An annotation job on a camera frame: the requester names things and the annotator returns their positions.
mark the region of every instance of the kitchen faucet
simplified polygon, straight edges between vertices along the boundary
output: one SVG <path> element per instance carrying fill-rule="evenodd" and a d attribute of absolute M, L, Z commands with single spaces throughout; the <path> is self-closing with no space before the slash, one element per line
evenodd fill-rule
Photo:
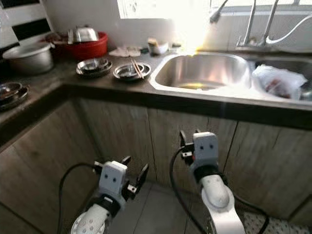
<path fill-rule="evenodd" d="M 217 21 L 219 20 L 219 17 L 220 17 L 220 12 L 222 11 L 222 9 L 225 6 L 225 4 L 227 3 L 227 1 L 228 0 L 225 0 L 222 3 L 222 5 L 216 11 L 214 11 L 211 14 L 211 16 L 210 16 L 210 23 L 217 23 Z M 237 45 L 236 45 L 237 48 L 252 48 L 252 49 L 260 49 L 260 50 L 270 49 L 266 45 L 273 45 L 273 44 L 276 44 L 276 43 L 279 43 L 279 42 L 283 41 L 288 36 L 290 36 L 301 24 L 303 24 L 305 21 L 307 21 L 307 20 L 312 18 L 312 15 L 306 16 L 289 33 L 287 33 L 285 36 L 283 36 L 283 37 L 281 37 L 279 39 L 276 39 L 276 40 L 271 40 L 269 38 L 269 32 L 270 32 L 271 24 L 272 24 L 272 21 L 273 21 L 275 12 L 276 12 L 277 4 L 278 4 L 278 0 L 275 0 L 274 4 L 272 5 L 270 16 L 269 16 L 269 19 L 268 19 L 265 31 L 263 33 L 263 36 L 261 37 L 260 42 L 256 43 L 256 44 L 251 44 L 250 43 L 250 32 L 251 32 L 251 29 L 252 29 L 252 26 L 253 26 L 255 7 L 256 7 L 256 0 L 253 0 L 253 5 L 252 5 L 251 12 L 250 12 L 250 17 L 249 17 L 249 22 L 248 22 L 246 35 L 245 35 L 243 41 L 241 41 L 241 37 L 239 37 Z"/>

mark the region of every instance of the metal pot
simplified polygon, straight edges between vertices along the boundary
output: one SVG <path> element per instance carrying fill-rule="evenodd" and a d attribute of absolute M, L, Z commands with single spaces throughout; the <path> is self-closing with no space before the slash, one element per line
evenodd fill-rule
<path fill-rule="evenodd" d="M 35 75 L 49 71 L 53 67 L 51 44 L 40 42 L 36 44 L 17 46 L 5 53 L 3 58 L 9 60 L 11 67 L 26 75 Z"/>

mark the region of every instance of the plastic bag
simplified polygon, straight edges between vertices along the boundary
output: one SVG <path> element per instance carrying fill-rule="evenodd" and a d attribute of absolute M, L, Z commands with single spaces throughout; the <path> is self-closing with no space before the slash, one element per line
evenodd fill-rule
<path fill-rule="evenodd" d="M 262 64 L 253 71 L 264 88 L 270 94 L 282 98 L 300 99 L 300 87 L 307 82 L 302 74 L 278 69 Z"/>

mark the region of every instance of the countertop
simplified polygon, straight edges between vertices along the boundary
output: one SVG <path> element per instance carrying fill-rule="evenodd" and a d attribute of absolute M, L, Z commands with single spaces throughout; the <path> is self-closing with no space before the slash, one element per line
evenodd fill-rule
<path fill-rule="evenodd" d="M 109 74 L 96 79 L 78 77 L 75 72 L 76 62 L 73 60 L 57 61 L 51 71 L 41 75 L 26 77 L 12 74 L 1 78 L 1 83 L 17 81 L 27 85 L 29 96 L 20 106 L 0 113 L 0 146 L 69 98 L 122 102 L 312 130 L 312 105 L 156 90 L 148 79 L 133 83 L 115 79 L 114 68 L 129 63 L 130 59 L 106 57 L 113 63 L 113 67 Z M 150 64 L 152 72 L 162 59 L 163 56 L 151 57 L 148 54 L 136 58 L 137 62 Z"/>

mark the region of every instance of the black and white tile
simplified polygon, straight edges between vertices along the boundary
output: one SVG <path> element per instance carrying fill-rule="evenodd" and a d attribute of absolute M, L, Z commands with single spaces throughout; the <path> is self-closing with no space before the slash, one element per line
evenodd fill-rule
<path fill-rule="evenodd" d="M 6 50 L 37 42 L 51 31 L 40 0 L 0 0 L 0 58 Z"/>

